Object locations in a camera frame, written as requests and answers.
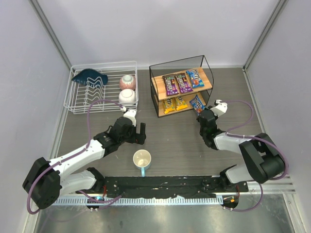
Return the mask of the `twisted blue candy bag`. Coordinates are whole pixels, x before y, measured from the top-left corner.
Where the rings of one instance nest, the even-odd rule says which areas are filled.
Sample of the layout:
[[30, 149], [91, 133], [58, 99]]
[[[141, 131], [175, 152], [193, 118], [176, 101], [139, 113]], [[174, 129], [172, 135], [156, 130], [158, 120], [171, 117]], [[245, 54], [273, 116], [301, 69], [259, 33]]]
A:
[[197, 115], [199, 115], [205, 109], [205, 105], [200, 100], [198, 95], [195, 95], [195, 97], [190, 100], [190, 105], [193, 107]]

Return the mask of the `yellow candy bag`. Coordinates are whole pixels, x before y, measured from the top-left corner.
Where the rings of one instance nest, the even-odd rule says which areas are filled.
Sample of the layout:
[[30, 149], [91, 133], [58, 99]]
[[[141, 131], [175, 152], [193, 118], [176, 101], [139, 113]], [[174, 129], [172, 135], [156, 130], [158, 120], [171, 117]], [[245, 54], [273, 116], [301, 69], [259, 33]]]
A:
[[164, 114], [168, 114], [168, 113], [176, 111], [173, 98], [163, 100], [162, 103], [163, 103]]
[[173, 100], [174, 100], [174, 104], [175, 104], [175, 109], [177, 111], [181, 111], [183, 109], [188, 108], [187, 103], [182, 99], [181, 96], [175, 97], [175, 98], [173, 98]]

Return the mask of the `purple candy bag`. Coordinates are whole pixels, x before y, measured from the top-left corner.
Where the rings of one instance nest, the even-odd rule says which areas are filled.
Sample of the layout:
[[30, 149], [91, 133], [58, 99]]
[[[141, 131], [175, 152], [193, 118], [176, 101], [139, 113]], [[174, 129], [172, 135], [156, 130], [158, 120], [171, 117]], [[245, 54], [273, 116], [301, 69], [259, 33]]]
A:
[[162, 79], [165, 84], [167, 96], [173, 96], [179, 93], [177, 85], [176, 85], [176, 80], [173, 74], [164, 75], [162, 76]]
[[185, 73], [177, 73], [174, 75], [176, 82], [178, 83], [181, 94], [192, 92], [192, 88], [186, 78]]

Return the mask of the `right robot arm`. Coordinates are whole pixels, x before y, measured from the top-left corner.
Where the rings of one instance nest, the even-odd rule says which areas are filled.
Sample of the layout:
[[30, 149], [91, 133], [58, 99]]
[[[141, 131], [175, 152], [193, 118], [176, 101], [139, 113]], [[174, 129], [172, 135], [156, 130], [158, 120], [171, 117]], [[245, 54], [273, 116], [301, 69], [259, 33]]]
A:
[[230, 151], [242, 156], [244, 163], [233, 165], [220, 172], [221, 186], [226, 189], [240, 182], [283, 178], [287, 162], [271, 138], [260, 133], [256, 136], [232, 135], [218, 128], [216, 120], [226, 112], [226, 106], [205, 108], [198, 114], [200, 135], [205, 145], [213, 150]]

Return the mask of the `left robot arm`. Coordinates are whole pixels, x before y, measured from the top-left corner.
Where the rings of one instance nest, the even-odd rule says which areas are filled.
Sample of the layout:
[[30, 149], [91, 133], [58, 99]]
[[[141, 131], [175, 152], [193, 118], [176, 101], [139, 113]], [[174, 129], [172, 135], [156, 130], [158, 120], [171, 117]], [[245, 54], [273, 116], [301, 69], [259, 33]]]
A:
[[140, 124], [140, 132], [133, 117], [119, 117], [114, 125], [92, 137], [86, 145], [61, 157], [35, 160], [22, 187], [27, 192], [27, 210], [33, 201], [39, 210], [51, 206], [60, 196], [72, 192], [100, 192], [104, 187], [104, 176], [89, 167], [77, 173], [76, 170], [114, 153], [123, 143], [143, 145], [146, 139], [146, 124]]

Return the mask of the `white ceramic bowl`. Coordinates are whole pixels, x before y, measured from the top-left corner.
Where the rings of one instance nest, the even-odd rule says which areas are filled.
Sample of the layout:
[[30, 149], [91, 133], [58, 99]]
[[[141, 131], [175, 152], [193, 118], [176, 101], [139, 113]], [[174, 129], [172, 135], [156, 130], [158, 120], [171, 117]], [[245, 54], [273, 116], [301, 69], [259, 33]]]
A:
[[124, 106], [135, 104], [136, 94], [132, 89], [124, 89], [119, 93], [119, 103]]

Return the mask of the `pink ceramic bowl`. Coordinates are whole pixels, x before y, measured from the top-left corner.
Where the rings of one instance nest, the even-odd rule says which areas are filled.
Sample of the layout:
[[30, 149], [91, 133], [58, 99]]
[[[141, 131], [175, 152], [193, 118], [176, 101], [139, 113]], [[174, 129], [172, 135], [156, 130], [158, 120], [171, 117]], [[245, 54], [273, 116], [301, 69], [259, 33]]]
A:
[[120, 79], [119, 86], [121, 90], [124, 89], [135, 90], [136, 78], [133, 75], [124, 75]]

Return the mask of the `dark blue plate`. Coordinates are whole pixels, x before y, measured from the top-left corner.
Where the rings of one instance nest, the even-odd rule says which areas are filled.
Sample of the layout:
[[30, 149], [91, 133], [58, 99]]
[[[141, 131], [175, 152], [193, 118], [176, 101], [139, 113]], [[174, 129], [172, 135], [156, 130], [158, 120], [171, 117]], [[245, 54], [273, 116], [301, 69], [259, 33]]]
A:
[[90, 86], [92, 88], [102, 87], [108, 83], [108, 76], [100, 72], [87, 68], [83, 69], [79, 74], [75, 75], [72, 79], [73, 82]]

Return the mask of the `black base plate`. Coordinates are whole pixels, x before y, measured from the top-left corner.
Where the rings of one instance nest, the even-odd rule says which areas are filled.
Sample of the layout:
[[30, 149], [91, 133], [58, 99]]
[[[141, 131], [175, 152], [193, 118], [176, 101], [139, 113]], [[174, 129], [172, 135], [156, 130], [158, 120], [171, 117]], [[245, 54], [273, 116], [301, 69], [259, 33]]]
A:
[[87, 194], [106, 194], [109, 198], [121, 195], [129, 199], [168, 199], [181, 196], [191, 198], [215, 197], [216, 193], [246, 193], [247, 182], [229, 184], [222, 177], [212, 176], [151, 176], [104, 177]]

